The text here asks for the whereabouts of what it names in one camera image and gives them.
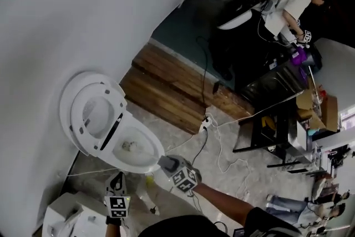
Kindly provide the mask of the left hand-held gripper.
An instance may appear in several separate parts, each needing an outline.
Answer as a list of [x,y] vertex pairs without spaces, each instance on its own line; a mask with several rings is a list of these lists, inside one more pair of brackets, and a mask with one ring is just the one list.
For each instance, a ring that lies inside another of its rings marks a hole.
[[111,175],[105,182],[104,205],[107,209],[106,224],[121,226],[121,220],[128,217],[130,195],[123,172]]

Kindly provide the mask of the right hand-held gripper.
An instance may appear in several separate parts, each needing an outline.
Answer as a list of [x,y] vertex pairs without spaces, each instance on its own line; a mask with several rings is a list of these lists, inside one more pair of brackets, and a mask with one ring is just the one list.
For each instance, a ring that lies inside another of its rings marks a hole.
[[158,165],[174,187],[183,193],[193,190],[202,181],[200,171],[182,156],[163,155],[159,158]]

